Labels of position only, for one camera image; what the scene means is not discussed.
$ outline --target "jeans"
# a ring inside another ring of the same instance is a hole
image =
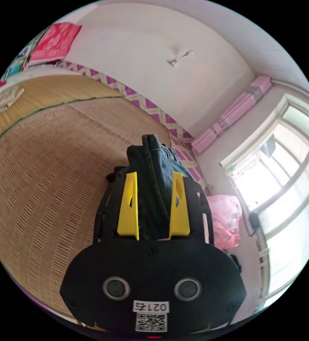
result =
[[[156,135],[143,135],[142,142],[127,148],[127,171],[137,172],[141,234],[146,240],[168,238],[173,172],[191,175],[175,151],[162,145]]]

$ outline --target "rolled curtain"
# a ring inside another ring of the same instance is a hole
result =
[[[213,141],[247,113],[272,87],[269,76],[258,76],[220,116],[218,122],[192,141],[192,148],[201,154]]]

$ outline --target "green edge trim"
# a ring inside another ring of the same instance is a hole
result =
[[[14,127],[16,124],[18,124],[19,122],[21,122],[22,120],[36,114],[37,112],[41,111],[41,110],[45,110],[45,109],[49,109],[49,108],[54,108],[54,107],[59,107],[60,105],[63,104],[69,104],[69,103],[73,103],[73,102],[80,102],[80,101],[89,101],[91,99],[101,99],[101,98],[125,98],[125,96],[107,96],[107,97],[91,97],[91,98],[83,98],[83,99],[73,99],[72,101],[68,101],[68,102],[61,102],[61,103],[57,103],[57,104],[52,104],[52,105],[48,105],[45,107],[41,107],[38,108],[36,110],[34,110],[33,112],[31,112],[30,114],[27,114],[25,116],[21,116],[20,118],[18,118],[15,122],[13,122],[11,125],[9,125],[5,130],[3,130],[0,133],[0,138],[2,138],[2,136],[7,133],[12,127]]]

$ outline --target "pink plastic bag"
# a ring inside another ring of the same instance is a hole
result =
[[[212,213],[215,247],[233,249],[239,244],[241,204],[236,196],[212,195],[207,197]]]

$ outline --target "red poster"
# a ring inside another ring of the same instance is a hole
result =
[[[70,22],[51,25],[31,55],[30,63],[45,63],[65,58],[81,27]]]

